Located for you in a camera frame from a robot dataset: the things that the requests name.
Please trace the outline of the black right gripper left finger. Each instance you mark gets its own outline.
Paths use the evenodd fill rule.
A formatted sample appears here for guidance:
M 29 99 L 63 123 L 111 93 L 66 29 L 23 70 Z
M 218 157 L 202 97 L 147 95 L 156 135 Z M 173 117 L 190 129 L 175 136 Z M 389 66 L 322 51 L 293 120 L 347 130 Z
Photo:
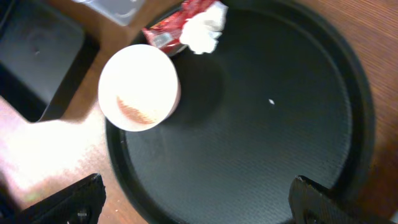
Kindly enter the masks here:
M 97 224 L 106 201 L 100 174 L 91 174 L 23 210 L 13 223 Z

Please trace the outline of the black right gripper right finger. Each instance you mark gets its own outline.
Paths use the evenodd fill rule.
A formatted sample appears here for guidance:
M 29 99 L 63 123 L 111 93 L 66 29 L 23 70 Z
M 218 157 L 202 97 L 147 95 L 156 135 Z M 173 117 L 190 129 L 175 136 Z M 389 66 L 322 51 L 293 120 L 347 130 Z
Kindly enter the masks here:
M 306 176 L 296 176 L 289 190 L 289 205 L 295 223 L 396 224 L 397 219 L 369 213 L 352 202 L 363 182 L 354 178 L 328 189 Z

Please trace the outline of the pink bowl with rice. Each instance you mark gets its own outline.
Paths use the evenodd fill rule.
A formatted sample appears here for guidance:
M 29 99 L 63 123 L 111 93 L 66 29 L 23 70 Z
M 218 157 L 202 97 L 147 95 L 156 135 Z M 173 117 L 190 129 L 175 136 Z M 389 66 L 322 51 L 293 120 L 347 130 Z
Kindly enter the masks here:
M 139 132 L 167 119 L 181 97 L 180 80 L 171 59 L 160 49 L 135 44 L 116 52 L 98 83 L 98 102 L 117 128 Z

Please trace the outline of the round black tray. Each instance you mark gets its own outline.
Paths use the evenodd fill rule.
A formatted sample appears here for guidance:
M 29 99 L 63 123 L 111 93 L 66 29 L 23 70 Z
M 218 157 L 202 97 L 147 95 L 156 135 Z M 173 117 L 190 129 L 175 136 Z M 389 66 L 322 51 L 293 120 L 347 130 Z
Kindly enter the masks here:
M 106 124 L 114 173 L 149 223 L 287 223 L 298 175 L 355 200 L 374 148 L 358 58 L 295 1 L 228 1 L 211 54 L 172 57 L 177 109 L 158 126 Z

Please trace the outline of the black rectangular tray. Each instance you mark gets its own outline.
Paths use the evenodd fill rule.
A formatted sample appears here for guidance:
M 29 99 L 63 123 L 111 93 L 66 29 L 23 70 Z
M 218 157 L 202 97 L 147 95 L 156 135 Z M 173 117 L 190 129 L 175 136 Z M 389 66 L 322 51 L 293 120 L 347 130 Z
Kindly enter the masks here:
M 1 96 L 30 123 L 63 116 L 99 49 L 43 1 L 1 1 Z

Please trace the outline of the red snack wrapper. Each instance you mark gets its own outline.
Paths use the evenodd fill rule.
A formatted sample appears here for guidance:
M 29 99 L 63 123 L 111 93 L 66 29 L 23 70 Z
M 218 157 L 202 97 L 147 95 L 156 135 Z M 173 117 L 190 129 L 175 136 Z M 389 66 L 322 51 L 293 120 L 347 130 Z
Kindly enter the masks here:
M 186 0 L 167 12 L 153 25 L 142 29 L 149 45 L 152 45 L 169 57 L 185 48 L 180 36 L 185 23 L 195 15 L 204 12 L 215 0 Z

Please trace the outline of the clear plastic bin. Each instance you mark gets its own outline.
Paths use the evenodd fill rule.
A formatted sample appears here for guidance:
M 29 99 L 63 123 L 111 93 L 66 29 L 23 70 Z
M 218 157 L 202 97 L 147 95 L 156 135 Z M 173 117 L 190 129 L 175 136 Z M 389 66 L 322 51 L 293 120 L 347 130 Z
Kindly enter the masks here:
M 88 6 L 120 26 L 128 26 L 145 0 L 72 0 Z

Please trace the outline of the crumpled white tissue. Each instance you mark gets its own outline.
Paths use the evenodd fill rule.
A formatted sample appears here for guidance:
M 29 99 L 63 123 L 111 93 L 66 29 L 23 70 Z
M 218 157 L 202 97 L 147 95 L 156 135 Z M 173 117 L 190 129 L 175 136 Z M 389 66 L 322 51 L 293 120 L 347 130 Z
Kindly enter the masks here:
M 195 54 L 211 54 L 218 44 L 226 23 L 228 6 L 220 1 L 211 3 L 203 12 L 190 19 L 182 27 L 179 41 Z

